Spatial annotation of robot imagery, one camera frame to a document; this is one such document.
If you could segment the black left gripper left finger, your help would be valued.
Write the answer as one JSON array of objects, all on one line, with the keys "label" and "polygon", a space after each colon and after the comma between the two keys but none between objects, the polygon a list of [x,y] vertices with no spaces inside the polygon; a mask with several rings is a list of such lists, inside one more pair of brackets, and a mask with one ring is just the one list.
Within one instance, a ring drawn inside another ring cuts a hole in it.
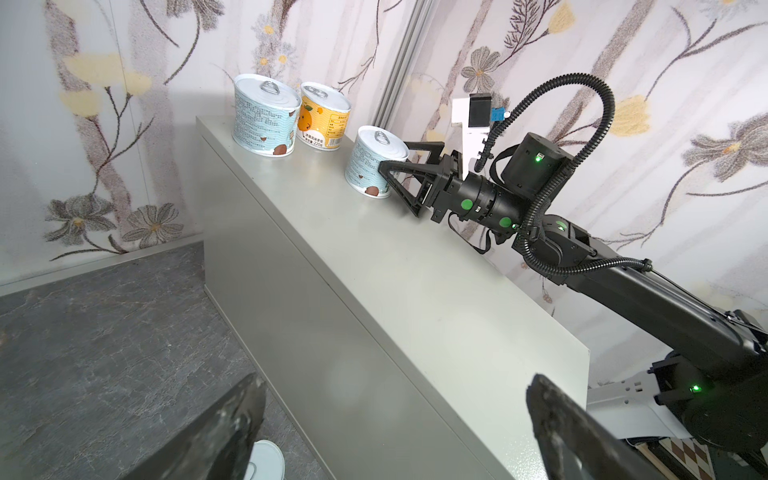
[{"label": "black left gripper left finger", "polygon": [[246,375],[127,479],[243,479],[266,408],[267,384]]}]

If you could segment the light blue labelled can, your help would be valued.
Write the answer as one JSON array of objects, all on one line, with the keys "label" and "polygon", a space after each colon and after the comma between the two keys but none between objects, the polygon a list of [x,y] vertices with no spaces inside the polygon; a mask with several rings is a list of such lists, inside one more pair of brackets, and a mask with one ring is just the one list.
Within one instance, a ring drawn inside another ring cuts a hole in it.
[{"label": "light blue labelled can", "polygon": [[234,79],[233,139],[251,153],[280,158],[295,147],[301,98],[284,83],[257,74]]}]

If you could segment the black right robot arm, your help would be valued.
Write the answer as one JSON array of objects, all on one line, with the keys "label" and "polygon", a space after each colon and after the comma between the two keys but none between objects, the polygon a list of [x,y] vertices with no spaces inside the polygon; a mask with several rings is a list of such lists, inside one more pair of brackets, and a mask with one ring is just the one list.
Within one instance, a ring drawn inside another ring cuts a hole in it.
[{"label": "black right robot arm", "polygon": [[413,213],[430,208],[476,220],[497,243],[529,239],[532,270],[583,294],[666,344],[647,370],[591,389],[588,413],[613,436],[693,438],[735,453],[767,442],[767,335],[741,310],[716,309],[652,270],[623,265],[616,252],[557,215],[522,226],[533,197],[562,172],[569,155],[537,134],[503,151],[505,167],[463,173],[458,152],[423,142],[424,164],[385,161],[379,173]]}]

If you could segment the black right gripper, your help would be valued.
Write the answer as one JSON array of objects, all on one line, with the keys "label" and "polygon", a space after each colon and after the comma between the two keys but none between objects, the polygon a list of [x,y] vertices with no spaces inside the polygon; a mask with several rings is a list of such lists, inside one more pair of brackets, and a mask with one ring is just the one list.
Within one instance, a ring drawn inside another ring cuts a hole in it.
[{"label": "black right gripper", "polygon": [[[413,160],[413,163],[388,160],[379,164],[379,174],[386,180],[390,190],[416,217],[424,207],[429,207],[433,222],[442,222],[447,213],[455,213],[463,220],[465,211],[458,199],[458,187],[463,182],[462,154],[457,150],[443,154],[445,143],[441,141],[406,141],[405,145],[409,151],[420,155],[419,160]],[[419,184],[418,192],[412,194],[403,181],[397,178],[398,174],[416,180]]]}]

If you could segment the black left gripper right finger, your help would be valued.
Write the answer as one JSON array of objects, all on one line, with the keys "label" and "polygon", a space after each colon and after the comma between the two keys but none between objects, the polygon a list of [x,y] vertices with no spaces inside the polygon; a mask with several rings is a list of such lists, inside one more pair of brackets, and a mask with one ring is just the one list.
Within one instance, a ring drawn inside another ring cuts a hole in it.
[{"label": "black left gripper right finger", "polygon": [[548,377],[526,390],[534,436],[549,479],[661,479]]}]

